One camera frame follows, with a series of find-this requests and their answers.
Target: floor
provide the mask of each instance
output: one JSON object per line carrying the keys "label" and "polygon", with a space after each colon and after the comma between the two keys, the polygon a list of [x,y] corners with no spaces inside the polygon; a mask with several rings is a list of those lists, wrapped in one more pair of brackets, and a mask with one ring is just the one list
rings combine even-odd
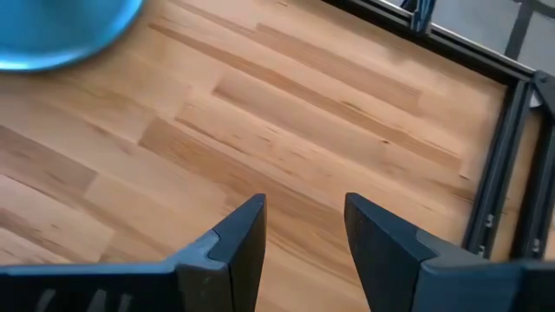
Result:
{"label": "floor", "polygon": [[[386,0],[396,6],[402,0]],[[554,0],[538,0],[555,8]],[[523,0],[442,0],[433,22],[489,49],[504,54]],[[518,61],[555,75],[555,19],[534,12]]]}
{"label": "floor", "polygon": [[459,244],[504,91],[318,0],[149,1],[92,60],[0,75],[0,262],[160,260],[264,192],[257,310],[367,311],[345,192]]}

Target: black plastic part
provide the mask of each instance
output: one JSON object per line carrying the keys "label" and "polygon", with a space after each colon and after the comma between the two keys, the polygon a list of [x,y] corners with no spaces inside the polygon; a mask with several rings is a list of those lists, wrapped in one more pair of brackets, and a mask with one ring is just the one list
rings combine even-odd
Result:
{"label": "black plastic part", "polygon": [[251,312],[264,248],[264,195],[256,195],[159,263],[0,267],[0,311]]}
{"label": "black plastic part", "polygon": [[254,311],[257,303],[266,244],[266,210],[260,207],[265,207],[262,194],[253,196],[213,228],[225,239],[208,256],[229,265],[233,311]]}
{"label": "black plastic part", "polygon": [[418,228],[358,194],[347,194],[344,215],[370,309],[409,312],[420,263],[435,256],[417,242]]}
{"label": "black plastic part", "polygon": [[345,203],[349,247],[372,312],[555,309],[555,263],[489,263],[360,195],[347,194]]}

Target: blue bowl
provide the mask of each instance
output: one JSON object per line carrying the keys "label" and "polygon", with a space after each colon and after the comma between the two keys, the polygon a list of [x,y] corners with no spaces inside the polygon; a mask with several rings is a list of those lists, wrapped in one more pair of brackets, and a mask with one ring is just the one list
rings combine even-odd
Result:
{"label": "blue bowl", "polygon": [[144,0],[0,0],[0,71],[36,72],[110,45]]}

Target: black metal frame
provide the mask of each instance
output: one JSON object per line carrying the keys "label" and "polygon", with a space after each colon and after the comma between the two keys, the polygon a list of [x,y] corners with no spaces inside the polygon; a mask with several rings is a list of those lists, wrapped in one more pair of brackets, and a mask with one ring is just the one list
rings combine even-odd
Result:
{"label": "black metal frame", "polygon": [[541,258],[555,200],[555,80],[430,22],[434,0],[324,0],[354,16],[507,85],[462,247],[489,258],[530,103],[539,95],[543,126],[521,205],[512,257]]}

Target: wood grain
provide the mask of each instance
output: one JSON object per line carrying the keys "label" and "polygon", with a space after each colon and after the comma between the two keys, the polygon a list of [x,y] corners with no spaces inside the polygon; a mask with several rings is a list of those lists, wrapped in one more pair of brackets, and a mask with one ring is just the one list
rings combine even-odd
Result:
{"label": "wood grain", "polygon": [[0,75],[0,262],[158,261],[263,192],[257,310],[368,310],[345,192],[459,244],[504,93],[318,0],[148,1],[100,55]]}

